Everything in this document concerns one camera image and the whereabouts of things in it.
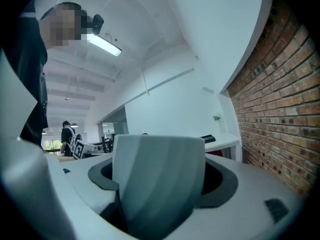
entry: red brick wall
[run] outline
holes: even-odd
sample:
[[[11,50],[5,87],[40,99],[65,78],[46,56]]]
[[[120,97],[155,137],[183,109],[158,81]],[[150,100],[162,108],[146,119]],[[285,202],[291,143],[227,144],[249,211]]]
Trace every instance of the red brick wall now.
[[[320,57],[307,29],[281,0],[228,87],[243,160],[308,196],[320,165]]]

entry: window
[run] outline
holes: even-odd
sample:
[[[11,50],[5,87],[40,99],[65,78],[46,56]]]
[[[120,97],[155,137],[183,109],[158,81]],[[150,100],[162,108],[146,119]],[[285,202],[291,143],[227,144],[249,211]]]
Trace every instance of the window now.
[[[46,139],[44,141],[45,150],[56,150],[62,146],[61,139]],[[53,152],[55,155],[61,155],[60,151]]]

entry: person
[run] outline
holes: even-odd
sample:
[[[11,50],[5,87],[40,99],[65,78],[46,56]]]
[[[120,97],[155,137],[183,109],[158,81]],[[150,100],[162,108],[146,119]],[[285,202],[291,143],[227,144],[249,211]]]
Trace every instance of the person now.
[[[68,121],[64,121],[62,123],[62,132],[61,132],[61,154],[64,154],[65,157],[71,157],[71,150],[68,146],[70,144],[71,137],[76,134],[76,130],[71,128],[70,123]]]
[[[81,6],[63,2],[49,9],[38,22],[34,1],[10,24],[11,40],[3,45],[4,53],[16,75],[36,99],[20,137],[41,147],[42,131],[48,128],[47,88],[43,67],[47,50],[68,45],[68,40],[80,40],[91,27],[91,19]]]

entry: white ceiling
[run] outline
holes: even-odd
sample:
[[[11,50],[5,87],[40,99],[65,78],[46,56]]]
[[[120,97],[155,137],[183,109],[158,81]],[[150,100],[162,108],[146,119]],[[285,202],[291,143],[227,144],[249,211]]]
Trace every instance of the white ceiling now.
[[[86,41],[48,51],[43,71],[49,127],[60,127],[65,120],[83,125],[90,105],[98,95],[108,95],[119,77],[185,41],[167,0],[35,0],[37,19],[61,2],[80,4],[91,18],[100,14],[104,19],[100,36],[122,53],[115,57]]]

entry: white desk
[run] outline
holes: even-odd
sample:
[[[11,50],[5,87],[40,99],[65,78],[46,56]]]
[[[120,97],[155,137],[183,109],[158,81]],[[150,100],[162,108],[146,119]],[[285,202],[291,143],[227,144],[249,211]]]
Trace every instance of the white desk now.
[[[231,157],[238,162],[242,162],[242,150],[240,146],[240,138],[229,133],[224,132],[220,135],[214,136],[215,141],[206,143],[204,145],[205,152],[222,150],[230,148]]]

